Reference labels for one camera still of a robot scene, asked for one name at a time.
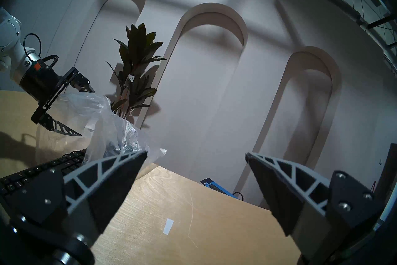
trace transparent plastic bag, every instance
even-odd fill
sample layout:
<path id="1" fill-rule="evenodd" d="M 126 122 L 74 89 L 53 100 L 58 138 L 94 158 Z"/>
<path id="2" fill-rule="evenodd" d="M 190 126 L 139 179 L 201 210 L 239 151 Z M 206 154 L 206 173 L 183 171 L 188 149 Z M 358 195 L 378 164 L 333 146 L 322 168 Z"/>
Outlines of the transparent plastic bag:
<path id="1" fill-rule="evenodd" d="M 94 93 L 62 94 L 48 112 L 54 119 L 82 136 L 50 132 L 41 125 L 36 132 L 36 161 L 45 163 L 63 154 L 87 148 L 84 162 L 146 150 L 143 166 L 167 152 L 156 146 L 144 132 L 112 113 L 107 97 Z"/>

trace keyboard key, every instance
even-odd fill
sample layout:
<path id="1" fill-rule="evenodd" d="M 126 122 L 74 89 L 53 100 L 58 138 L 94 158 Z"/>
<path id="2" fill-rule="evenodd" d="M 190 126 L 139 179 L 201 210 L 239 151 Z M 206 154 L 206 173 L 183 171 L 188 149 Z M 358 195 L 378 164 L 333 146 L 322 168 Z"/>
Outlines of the keyboard key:
<path id="1" fill-rule="evenodd" d="M 83 153 L 80 153 L 80 152 L 74 152 L 74 153 L 72 153 L 72 155 L 73 155 L 74 157 L 77 157 L 77 158 L 84 156 L 84 154 L 83 154 Z"/>
<path id="2" fill-rule="evenodd" d="M 15 187 L 14 186 L 12 186 L 12 184 L 8 184 L 7 185 L 7 189 L 8 189 L 8 191 L 14 191 L 15 190 Z"/>
<path id="3" fill-rule="evenodd" d="M 62 167 L 62 168 L 66 168 L 66 167 L 71 166 L 71 165 L 73 165 L 73 164 L 74 164 L 73 161 L 68 161 L 67 163 L 64 163 L 64 164 L 63 164 L 63 167 Z"/>
<path id="4" fill-rule="evenodd" d="M 25 174 L 23 172 L 19 172 L 19 173 L 10 175 L 9 179 L 11 181 L 17 181 L 17 180 L 21 180 L 24 177 L 25 177 Z"/>
<path id="5" fill-rule="evenodd" d="M 68 158 L 66 158 L 66 157 L 61 157 L 61 158 L 59 158 L 59 159 L 57 159 L 60 163 L 64 163 L 64 162 L 66 162 L 66 161 L 68 161 L 69 159 Z"/>
<path id="6" fill-rule="evenodd" d="M 1 195 L 5 195 L 8 193 L 8 190 L 6 188 L 4 188 L 3 185 L 0 185 L 0 193 L 1 193 Z"/>
<path id="7" fill-rule="evenodd" d="M 72 172 L 72 170 L 70 170 L 69 168 L 62 170 L 63 175 L 69 174 L 70 172 Z"/>
<path id="8" fill-rule="evenodd" d="M 28 172 L 26 172 L 26 174 L 29 176 L 29 177 L 32 177 L 32 176 L 35 176 L 36 175 L 36 172 L 35 172 L 35 170 L 29 170 Z"/>

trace arched wall niche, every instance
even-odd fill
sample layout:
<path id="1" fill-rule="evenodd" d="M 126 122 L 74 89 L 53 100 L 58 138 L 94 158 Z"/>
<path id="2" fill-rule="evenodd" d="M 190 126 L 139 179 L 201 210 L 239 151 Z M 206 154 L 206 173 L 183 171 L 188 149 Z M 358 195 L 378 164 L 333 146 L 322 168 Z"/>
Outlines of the arched wall niche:
<path id="1" fill-rule="evenodd" d="M 338 66 L 323 50 L 309 46 L 293 53 L 252 150 L 314 169 L 335 115 L 341 82 Z M 247 202 L 266 207 L 248 165 L 235 191 L 241 191 Z"/>
<path id="2" fill-rule="evenodd" d="M 95 19 L 96 19 L 97 15 L 99 14 L 99 11 L 101 10 L 102 6 L 106 3 L 106 1 L 107 0 L 93 0 L 91 3 L 88 3 L 88 5 L 90 5 L 89 10 L 85 14 L 85 16 L 83 16 L 83 22 L 80 24 L 77 32 L 75 34 L 68 33 L 69 35 L 67 37 L 72 37 L 73 42 L 71 44 L 66 44 L 67 46 L 70 46 L 70 48 L 68 50 L 61 51 L 62 53 L 65 52 L 67 54 L 67 56 L 65 57 L 64 65 L 62 68 L 61 67 L 56 68 L 56 66 L 55 66 L 55 70 L 57 73 L 63 74 L 70 67 L 75 65 L 77 57 L 78 57 L 80 50 L 84 44 L 84 41 L 85 41 L 93 23 L 95 22 Z M 145 1 L 146 0 L 140 0 L 140 1 L 137 1 L 137 3 L 136 3 L 140 13 L 143 10 Z M 59 42 L 52 42 L 52 44 L 57 46 L 57 49 L 61 49 L 61 47 L 62 47 L 62 45 L 60 45 Z"/>
<path id="3" fill-rule="evenodd" d="M 115 101 L 120 85 L 107 61 L 118 73 L 122 68 L 119 44 L 113 39 L 127 43 L 125 26 L 136 24 L 145 0 L 107 0 L 97 14 L 81 50 L 75 67 L 91 82 L 97 94 Z"/>
<path id="4" fill-rule="evenodd" d="M 181 19 L 167 46 L 167 70 L 160 65 L 161 82 L 152 83 L 158 91 L 142 126 L 167 148 L 158 162 L 186 177 L 247 41 L 244 28 L 220 6 L 193 8 L 196 14 L 187 12 L 190 18 Z"/>
<path id="5" fill-rule="evenodd" d="M 198 26 L 199 21 L 197 18 L 195 18 L 195 16 L 199 16 L 201 14 L 206 14 L 206 13 L 218 13 L 221 14 L 223 16 L 226 16 L 228 18 L 230 18 L 234 23 L 236 23 L 237 28 L 239 29 L 240 33 L 237 33 L 237 31 L 235 31 L 234 29 L 236 27 L 233 27 L 234 29 L 229 29 L 236 32 L 236 37 L 239 39 L 239 41 L 241 42 L 243 48 L 246 46 L 247 40 L 248 40 L 248 30 L 247 30 L 247 25 L 245 24 L 243 18 L 231 7 L 224 5 L 224 4 L 219 4 L 219 3 L 203 3 L 203 4 L 199 4 L 196 5 L 194 7 L 192 7 L 191 9 L 189 9 L 186 13 L 184 13 L 184 15 L 181 17 L 180 21 L 178 22 L 178 25 L 174 31 L 174 34 L 171 37 L 171 40 L 167 46 L 166 52 L 164 53 L 164 58 L 166 59 L 170 59 L 172 52 L 179 40 L 179 38 L 181 37 L 181 35 L 183 34 L 183 30 L 185 28 L 185 26 L 187 25 L 187 28 L 184 30 L 184 32 L 187 32 L 187 29 L 191 29 L 191 27 L 194 24 L 197 24 L 196 26 Z M 212 23 L 216 23 L 217 21 L 214 19 L 211 19 Z M 167 67 L 168 61 L 163 60 L 160 63 L 160 66 L 156 72 L 156 75 L 153 79 L 152 85 L 151 87 L 157 88 L 161 77 L 164 74 L 164 71 Z M 152 102 L 153 97 L 148 97 L 145 100 L 145 104 L 150 104 Z M 135 125 L 138 128 L 141 128 L 142 123 L 145 120 L 146 114 L 147 114 L 148 108 L 142 108 L 139 117 L 135 123 Z"/>

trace bolt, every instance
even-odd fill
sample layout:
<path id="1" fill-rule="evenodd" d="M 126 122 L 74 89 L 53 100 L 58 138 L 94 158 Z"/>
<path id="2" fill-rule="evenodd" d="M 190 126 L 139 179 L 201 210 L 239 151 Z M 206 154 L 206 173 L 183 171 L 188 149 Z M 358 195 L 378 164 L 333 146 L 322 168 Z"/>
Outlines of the bolt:
<path id="1" fill-rule="evenodd" d="M 345 202 L 339 203 L 338 206 L 339 206 L 340 208 L 342 208 L 343 210 L 345 210 L 345 211 L 350 211 L 350 210 L 351 210 L 350 205 L 347 204 L 347 203 L 345 203 Z"/>
<path id="2" fill-rule="evenodd" d="M 364 193 L 362 196 L 363 196 L 365 199 L 372 200 L 372 195 L 371 195 L 370 193 Z"/>
<path id="3" fill-rule="evenodd" d="M 343 180 L 346 178 L 346 175 L 343 174 L 343 173 L 337 173 L 336 176 L 341 178 L 341 179 L 343 179 Z"/>

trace wooden tabletop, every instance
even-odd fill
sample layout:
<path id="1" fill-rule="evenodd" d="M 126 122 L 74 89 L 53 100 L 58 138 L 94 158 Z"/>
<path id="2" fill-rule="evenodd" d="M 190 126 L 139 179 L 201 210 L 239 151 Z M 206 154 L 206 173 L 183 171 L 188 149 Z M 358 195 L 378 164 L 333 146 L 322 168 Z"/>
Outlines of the wooden tabletop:
<path id="1" fill-rule="evenodd" d="M 37 102 L 0 91 L 0 177 L 36 165 Z M 163 234 L 167 219 L 174 221 Z M 151 164 L 91 248 L 95 264 L 293 264 L 300 251 L 271 212 Z"/>

